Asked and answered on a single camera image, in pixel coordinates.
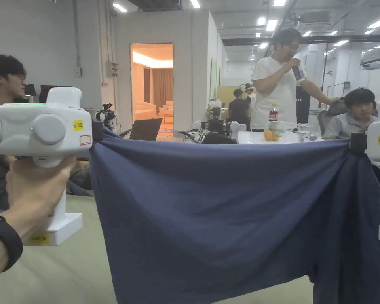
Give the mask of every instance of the curtain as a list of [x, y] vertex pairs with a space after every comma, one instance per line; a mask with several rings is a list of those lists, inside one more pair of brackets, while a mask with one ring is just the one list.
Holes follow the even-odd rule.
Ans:
[[148, 68], [143, 69], [143, 84], [145, 102], [151, 103], [151, 78]]
[[173, 69], [156, 68], [152, 71], [154, 80], [154, 103], [156, 108], [173, 101]]

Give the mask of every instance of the cloth fold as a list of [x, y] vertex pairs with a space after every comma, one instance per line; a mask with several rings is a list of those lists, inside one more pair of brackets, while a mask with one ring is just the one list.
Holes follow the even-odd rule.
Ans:
[[380, 304], [380, 185], [348, 141], [133, 141], [90, 150], [122, 304], [207, 304], [309, 275], [314, 304]]

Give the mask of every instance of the red bottle label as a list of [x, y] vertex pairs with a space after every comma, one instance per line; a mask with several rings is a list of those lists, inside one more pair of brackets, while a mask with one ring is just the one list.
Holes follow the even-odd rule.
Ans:
[[278, 114], [269, 114], [269, 121], [277, 121]]

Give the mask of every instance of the man in black shirt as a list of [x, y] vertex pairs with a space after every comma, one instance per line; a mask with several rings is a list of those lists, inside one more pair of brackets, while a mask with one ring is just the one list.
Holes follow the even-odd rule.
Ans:
[[[24, 97], [25, 75], [23, 65], [12, 56], [0, 55], [0, 105]], [[14, 156], [0, 155], [0, 212], [8, 209], [6, 174]]]
[[234, 91], [236, 99], [229, 103], [229, 118], [227, 121], [237, 121], [239, 124], [246, 124], [247, 130], [249, 130], [250, 122], [247, 119], [249, 103], [242, 99], [242, 94], [243, 91], [241, 89]]

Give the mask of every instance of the black banner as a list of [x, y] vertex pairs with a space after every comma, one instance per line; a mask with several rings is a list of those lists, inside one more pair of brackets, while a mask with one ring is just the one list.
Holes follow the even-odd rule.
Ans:
[[297, 123], [307, 123], [310, 112], [311, 96], [302, 87], [296, 89]]

